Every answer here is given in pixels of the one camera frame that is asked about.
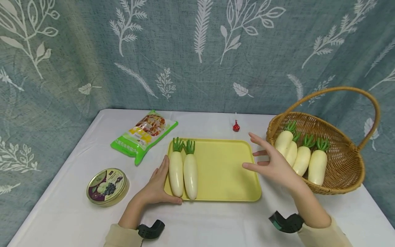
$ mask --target curtain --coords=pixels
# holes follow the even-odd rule
[[[335,86],[381,105],[364,185],[394,226],[393,13],[391,0],[0,0],[0,243],[102,109],[279,114]],[[296,110],[357,144],[374,118],[353,92]]]

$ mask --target wicker basket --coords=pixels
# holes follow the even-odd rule
[[[324,120],[302,112],[291,112],[297,106],[320,94],[333,91],[358,92],[373,103],[376,111],[374,124],[370,132],[362,142],[356,146],[350,138],[343,134],[338,128]],[[365,165],[360,154],[361,149],[369,141],[380,120],[380,107],[377,100],[369,93],[354,87],[332,87],[312,93],[289,107],[284,113],[275,116],[267,128],[266,140],[274,145],[277,136],[285,129],[289,121],[296,121],[296,130],[304,134],[313,134],[316,138],[328,138],[331,144],[327,151],[328,164],[325,172],[324,184],[322,186],[309,182],[307,173],[302,177],[310,189],[317,194],[333,195],[345,194],[361,186],[365,178]]]

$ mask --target plastic bag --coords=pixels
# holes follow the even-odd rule
[[[135,127],[113,141],[111,147],[129,157],[135,157],[134,164],[138,166],[148,150],[177,125],[177,121],[165,119],[152,110]]]

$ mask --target sleeve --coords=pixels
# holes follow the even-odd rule
[[[306,247],[352,247],[346,235],[331,217],[332,224],[323,229],[316,229],[303,224],[298,235]]]
[[[108,232],[104,247],[141,247],[143,238],[137,230],[125,229],[118,224],[112,224]]]

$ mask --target hand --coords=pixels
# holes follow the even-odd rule
[[[270,161],[259,161],[257,164],[243,163],[243,168],[258,172],[266,178],[285,186],[288,189],[292,189],[295,185],[303,183],[285,158],[272,145],[253,133],[249,133],[249,135],[253,143],[258,144],[265,149],[255,152],[252,155],[268,155]]]
[[[148,184],[136,194],[145,205],[155,204],[158,202],[169,202],[173,204],[182,204],[182,199],[168,195],[164,190],[167,172],[169,171],[169,158],[167,155],[163,158],[159,168],[154,170]]]

